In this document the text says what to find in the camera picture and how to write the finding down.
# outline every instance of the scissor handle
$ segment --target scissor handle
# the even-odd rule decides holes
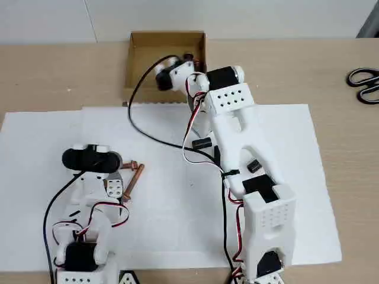
[[[353,77],[359,73],[369,73],[372,76],[370,78],[363,79],[360,81],[354,81]],[[365,85],[369,86],[376,83],[376,81],[379,81],[379,70],[375,68],[366,68],[366,67],[358,68],[350,72],[346,77],[346,83],[350,87],[360,87],[360,86],[365,86]]]
[[[373,85],[369,86],[369,88],[366,88],[366,89],[359,91],[356,95],[356,98],[360,102],[362,102],[363,104],[377,105],[377,104],[379,104],[379,99],[366,99],[365,98],[366,94],[375,92],[377,90],[379,90],[379,85],[373,84]]]

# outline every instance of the screw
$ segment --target screw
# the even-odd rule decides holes
[[[130,163],[123,164],[121,169],[131,169],[131,170],[136,170],[138,168],[138,164],[136,161],[130,161]]]

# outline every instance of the red and white wire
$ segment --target red and white wire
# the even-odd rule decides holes
[[[59,244],[59,243],[58,243],[58,240],[57,240],[55,233],[54,233],[54,226],[59,225],[59,224],[64,224],[65,226],[68,226],[68,227],[71,227],[72,225],[74,225],[77,229],[77,230],[75,230],[76,233],[83,230],[83,226],[81,226],[79,223],[73,222],[73,221],[59,221],[57,223],[54,223],[52,226],[52,233],[53,233],[53,239],[54,239],[56,244]]]
[[[236,210],[236,226],[237,226],[237,239],[238,239],[238,250],[232,257],[234,262],[243,262],[242,259],[238,258],[242,251],[242,234],[241,234],[241,224],[239,219],[239,210],[243,208],[243,204],[238,205]]]
[[[237,277],[242,277],[242,276],[243,276],[243,273],[242,273],[241,267],[235,268],[235,270],[232,272],[232,278],[237,278]]]
[[[115,227],[118,227],[118,226],[121,226],[123,225],[126,221],[128,221],[129,219],[129,210],[128,208],[126,208],[123,204],[119,204],[119,203],[112,203],[112,202],[105,202],[105,201],[101,201],[101,202],[97,202],[95,203],[92,208],[91,208],[91,212],[89,214],[89,219],[88,219],[88,224],[85,228],[83,228],[80,232],[77,233],[78,236],[80,235],[84,235],[90,228],[91,226],[91,221],[92,221],[92,214],[94,213],[94,210],[95,210],[95,207],[96,206],[99,206],[99,205],[106,205],[106,206],[114,206],[114,207],[119,207],[121,208],[123,211],[127,212],[127,215],[126,217],[124,217],[124,219],[121,221],[121,222],[117,222],[117,223],[114,223],[112,224],[112,228],[115,228]]]
[[[239,204],[243,204],[243,200],[242,199],[233,199],[232,198],[232,195],[231,195],[231,192],[230,192],[230,189],[227,193],[227,198],[228,200],[233,203],[233,204],[236,204],[236,205],[239,205]]]
[[[185,143],[187,141],[187,138],[188,138],[188,134],[190,133],[190,130],[192,129],[192,126],[194,124],[194,121],[196,119],[196,116],[197,114],[199,113],[200,111],[200,108],[201,108],[201,102],[199,102],[199,104],[196,106],[196,108],[194,109],[192,115],[191,115],[191,118],[189,119],[189,122],[188,122],[188,125],[187,125],[187,130],[184,134],[184,139],[183,139],[183,144],[182,144],[182,155],[183,155],[183,158],[186,162],[190,163],[190,164],[210,164],[214,167],[216,167],[221,173],[224,173],[223,169],[220,168],[218,165],[216,165],[215,163],[212,163],[212,162],[208,162],[208,161],[201,161],[201,162],[194,162],[194,161],[191,161],[189,158],[187,158],[187,156],[185,155]]]
[[[186,80],[185,80],[185,90],[186,90],[188,96],[191,96],[191,95],[190,95],[190,90],[189,90],[190,87],[189,87],[189,84],[188,84],[188,78],[190,78],[192,75],[204,75],[204,73],[201,73],[201,72],[194,72],[194,73],[190,74],[190,75],[186,78]]]

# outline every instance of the white robot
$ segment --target white robot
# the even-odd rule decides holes
[[[175,56],[168,61],[168,66],[156,64],[158,88],[181,91],[193,112],[202,110],[203,116],[194,124],[197,133],[205,137],[213,132],[213,142],[220,150],[224,185],[236,198],[230,200],[244,208],[241,255],[237,258],[237,252],[233,258],[237,265],[232,276],[249,284],[283,284],[279,272],[291,265],[294,250],[296,197],[286,185],[263,135],[252,94],[243,83],[242,68],[224,67],[201,73],[195,72],[193,56]],[[254,157],[253,164],[259,162],[263,175],[246,170],[251,163],[241,164],[242,150]],[[75,279],[79,283],[116,284],[117,265],[114,256],[108,254],[107,241],[111,228],[128,218],[128,211],[120,202],[123,186],[117,170],[121,159],[103,146],[77,146],[68,151],[71,156],[65,161],[64,155],[65,166],[75,173],[86,172],[76,182],[65,215],[56,224],[59,246],[55,263],[62,266],[57,282],[72,283]],[[107,157],[111,159],[109,168],[100,169],[99,164]],[[121,190],[111,189],[111,183],[120,184]],[[130,274],[121,281],[137,283]]]

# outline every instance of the cardboard box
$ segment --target cardboard box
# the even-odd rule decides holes
[[[144,72],[154,62],[167,55],[182,56],[192,53],[199,60],[202,72],[206,71],[205,34],[202,31],[135,31],[130,35],[129,55],[127,59],[124,105],[133,93]],[[155,73],[146,77],[134,99],[134,102],[185,102],[180,92],[159,91],[155,82]]]

